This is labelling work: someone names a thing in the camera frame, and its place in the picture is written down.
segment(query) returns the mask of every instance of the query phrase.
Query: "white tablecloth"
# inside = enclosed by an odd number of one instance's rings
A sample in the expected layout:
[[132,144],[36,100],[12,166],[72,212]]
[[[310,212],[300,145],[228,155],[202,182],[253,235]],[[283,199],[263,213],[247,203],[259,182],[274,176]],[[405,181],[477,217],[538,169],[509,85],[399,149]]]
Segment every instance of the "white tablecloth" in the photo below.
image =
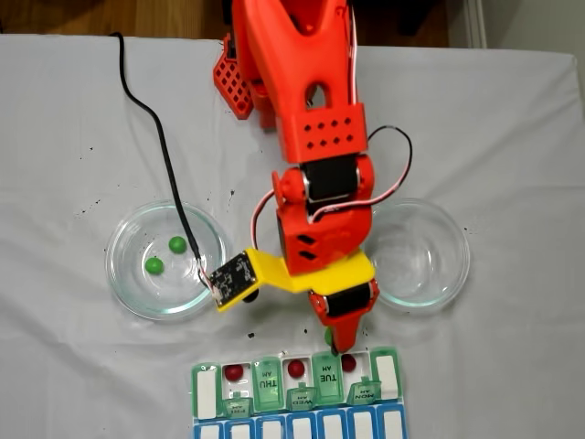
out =
[[[127,40],[135,94],[160,115],[185,201],[233,249],[286,165],[257,115],[237,121],[213,87],[217,41]],[[444,207],[473,253],[463,294],[433,318],[365,319],[358,346],[396,345],[412,439],[548,439],[585,431],[585,124],[570,56],[361,48],[372,131],[415,144],[402,197]],[[405,146],[371,145],[377,191]],[[118,41],[0,37],[0,437],[186,438],[201,360],[325,349],[304,296],[182,324],[112,296],[104,248],[118,221],[170,198],[150,117],[124,96]],[[235,190],[233,197],[230,191]],[[278,248],[270,207],[260,241]]]

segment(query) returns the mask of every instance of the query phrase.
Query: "pill organizer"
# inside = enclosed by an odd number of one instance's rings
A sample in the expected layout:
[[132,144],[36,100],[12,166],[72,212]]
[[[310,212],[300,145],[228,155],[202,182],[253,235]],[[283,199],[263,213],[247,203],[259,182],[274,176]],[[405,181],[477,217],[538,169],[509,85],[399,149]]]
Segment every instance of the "pill organizer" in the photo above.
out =
[[195,439],[408,439],[394,348],[192,369]]

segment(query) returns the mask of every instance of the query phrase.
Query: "red candy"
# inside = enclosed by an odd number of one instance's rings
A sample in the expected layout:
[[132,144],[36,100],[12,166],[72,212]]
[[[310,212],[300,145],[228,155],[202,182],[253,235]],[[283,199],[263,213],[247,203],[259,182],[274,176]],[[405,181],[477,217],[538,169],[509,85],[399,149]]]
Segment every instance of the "red candy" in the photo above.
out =
[[304,375],[304,364],[299,359],[294,359],[289,363],[289,375],[293,378],[301,378]]
[[244,375],[244,368],[241,367],[241,364],[231,364],[223,369],[223,374],[228,381],[237,381]]
[[356,365],[356,359],[352,355],[344,354],[341,356],[341,369],[344,372],[353,372]]

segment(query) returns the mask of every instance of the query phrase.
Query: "clear glass bowl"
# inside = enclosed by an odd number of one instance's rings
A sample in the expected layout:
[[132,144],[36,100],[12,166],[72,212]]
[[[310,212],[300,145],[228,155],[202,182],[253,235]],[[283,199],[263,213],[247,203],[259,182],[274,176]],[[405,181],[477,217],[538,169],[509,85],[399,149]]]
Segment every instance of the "clear glass bowl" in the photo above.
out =
[[[203,266],[211,273],[228,258],[227,239],[219,225],[203,210],[183,203],[197,239]],[[170,251],[174,236],[186,238],[172,201],[140,207],[123,219],[106,251],[106,272],[120,301],[138,316],[163,320],[187,316],[211,302],[209,290],[199,281],[195,257]],[[150,274],[144,263],[163,261],[160,274]]]
[[375,209],[372,221],[364,252],[376,267],[382,301],[428,313],[461,291],[469,245],[447,212],[421,199],[396,199]]

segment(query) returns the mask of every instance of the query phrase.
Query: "green ball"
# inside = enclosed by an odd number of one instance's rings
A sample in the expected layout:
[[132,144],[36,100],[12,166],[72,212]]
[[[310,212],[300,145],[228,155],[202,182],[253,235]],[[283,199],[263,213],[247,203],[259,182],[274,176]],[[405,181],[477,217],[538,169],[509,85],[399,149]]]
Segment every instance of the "green ball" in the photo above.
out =
[[148,258],[144,263],[144,269],[150,274],[160,274],[165,270],[165,265],[157,257]]
[[327,327],[327,329],[325,330],[325,343],[327,343],[327,345],[331,346],[331,344],[333,343],[333,333],[331,332],[331,327]]
[[184,253],[186,250],[185,238],[183,238],[181,236],[174,236],[168,242],[168,248],[171,249],[171,252],[173,252],[173,253],[177,253],[177,254]]

